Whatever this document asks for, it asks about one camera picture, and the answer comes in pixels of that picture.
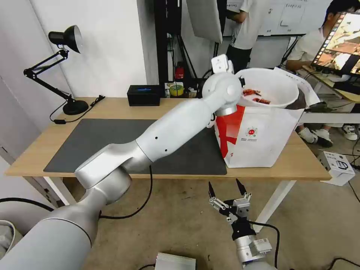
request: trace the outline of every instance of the white sneaker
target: white sneaker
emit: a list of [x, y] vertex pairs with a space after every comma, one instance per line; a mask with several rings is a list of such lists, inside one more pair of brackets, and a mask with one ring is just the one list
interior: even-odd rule
[[314, 144], [318, 141], [318, 136], [312, 133], [307, 127], [298, 132], [301, 139], [306, 141], [307, 143]]
[[330, 139], [330, 133], [328, 130], [317, 129], [317, 130], [313, 130], [312, 132], [318, 136], [318, 144], [320, 144], [322, 147], [333, 146], [333, 142]]
[[350, 141], [356, 141], [357, 140], [357, 134], [356, 134], [356, 128], [355, 126], [351, 125], [343, 125], [342, 128], [340, 128], [342, 133], [344, 134], [345, 138]]

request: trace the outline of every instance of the lamp base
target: lamp base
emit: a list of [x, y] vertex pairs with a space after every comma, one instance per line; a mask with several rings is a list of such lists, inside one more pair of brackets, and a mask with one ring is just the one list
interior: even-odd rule
[[70, 99], [63, 107], [63, 112], [67, 115], [84, 113], [89, 109], [89, 105], [83, 100]]

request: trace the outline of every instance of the black desk lamp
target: black desk lamp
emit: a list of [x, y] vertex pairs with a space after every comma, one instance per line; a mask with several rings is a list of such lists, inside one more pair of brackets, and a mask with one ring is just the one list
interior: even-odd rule
[[[50, 56], [49, 58], [45, 59], [44, 61], [41, 61], [35, 66], [25, 69], [24, 75], [32, 79], [33, 81], [37, 82], [38, 84], [41, 84], [42, 86], [46, 87], [55, 94], [64, 98], [66, 100], [66, 104], [63, 107], [63, 111], [65, 114], [76, 115], [83, 113], [89, 108], [89, 105], [85, 101], [75, 100], [74, 98], [72, 98], [71, 94], [65, 91], [61, 91], [60, 89], [57, 89], [38, 78], [38, 75], [40, 73], [43, 73], [44, 71], [48, 70], [49, 68], [59, 64], [60, 62], [68, 58], [69, 51], [64, 48], [65, 45], [68, 46], [73, 51], [80, 53], [80, 50], [83, 46], [80, 30], [76, 25], [73, 25], [70, 26], [68, 29], [66, 29], [64, 32], [50, 32], [49, 40], [53, 44], [56, 44], [60, 50], [57, 53], [55, 53], [53, 56]], [[57, 57], [58, 55], [62, 57], [60, 60], [57, 60], [56, 62], [50, 65], [42, 66], [42, 64], [46, 63], [50, 59]]]

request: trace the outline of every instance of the cardboard box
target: cardboard box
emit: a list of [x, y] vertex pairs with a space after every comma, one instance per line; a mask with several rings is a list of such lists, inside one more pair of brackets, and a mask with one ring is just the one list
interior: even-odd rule
[[323, 151], [318, 156], [318, 160], [333, 177], [330, 181], [322, 181], [324, 183], [343, 186], [355, 176], [346, 156]]

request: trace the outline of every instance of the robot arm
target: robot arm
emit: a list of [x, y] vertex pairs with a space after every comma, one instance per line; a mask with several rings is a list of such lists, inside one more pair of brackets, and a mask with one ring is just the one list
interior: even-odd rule
[[232, 227], [232, 240], [235, 242], [237, 256], [244, 270], [276, 270], [263, 261], [272, 247], [268, 238], [257, 239], [248, 221], [251, 193], [236, 179], [242, 198], [221, 201], [209, 182], [209, 203], [223, 216]]
[[0, 269], [80, 269], [96, 238], [100, 210], [121, 198], [131, 184], [127, 170], [141, 170], [170, 155], [205, 128], [213, 113], [236, 111], [243, 80], [231, 73], [225, 55], [213, 60], [220, 72], [205, 82], [202, 99], [179, 104], [136, 140], [110, 144], [85, 161], [75, 172], [86, 189], [81, 201], [56, 209], [35, 225], [0, 261]]

